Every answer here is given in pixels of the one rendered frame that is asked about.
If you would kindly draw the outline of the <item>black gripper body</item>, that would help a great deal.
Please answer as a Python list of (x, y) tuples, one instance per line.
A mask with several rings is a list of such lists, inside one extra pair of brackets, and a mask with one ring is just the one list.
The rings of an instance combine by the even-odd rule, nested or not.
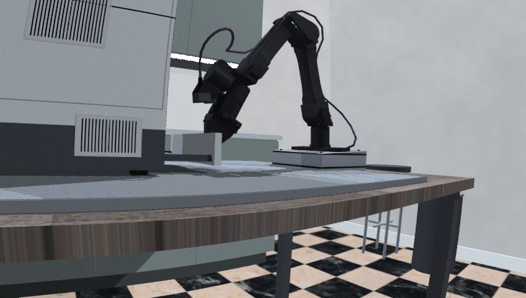
[(239, 101), (238, 101), (236, 107), (234, 108), (232, 115), (229, 115), (225, 111), (211, 112), (205, 115), (203, 122), (205, 121), (210, 122), (211, 120), (215, 120), (219, 124), (227, 128), (230, 132), (237, 133), (238, 129), (240, 129), (242, 126), (242, 123), (236, 120), (241, 108), (242, 108), (242, 104), (239, 104)]

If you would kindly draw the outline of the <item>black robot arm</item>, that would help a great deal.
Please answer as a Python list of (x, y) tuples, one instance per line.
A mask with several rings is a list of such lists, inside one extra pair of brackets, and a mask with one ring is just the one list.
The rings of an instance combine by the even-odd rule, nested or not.
[(205, 73), (200, 87), (197, 84), (193, 90), (193, 103), (211, 103), (208, 113), (225, 111), (232, 115), (238, 101), (243, 106), (250, 93), (248, 86), (256, 84), (265, 75), (273, 57), (288, 41), (294, 49), (300, 71), (302, 117), (311, 126), (310, 146), (292, 147), (292, 150), (350, 151), (350, 148), (336, 148), (329, 144), (328, 126), (333, 126), (333, 122), (319, 78), (316, 58), (318, 39), (316, 24), (296, 12), (287, 14), (235, 69), (222, 59), (214, 62)]

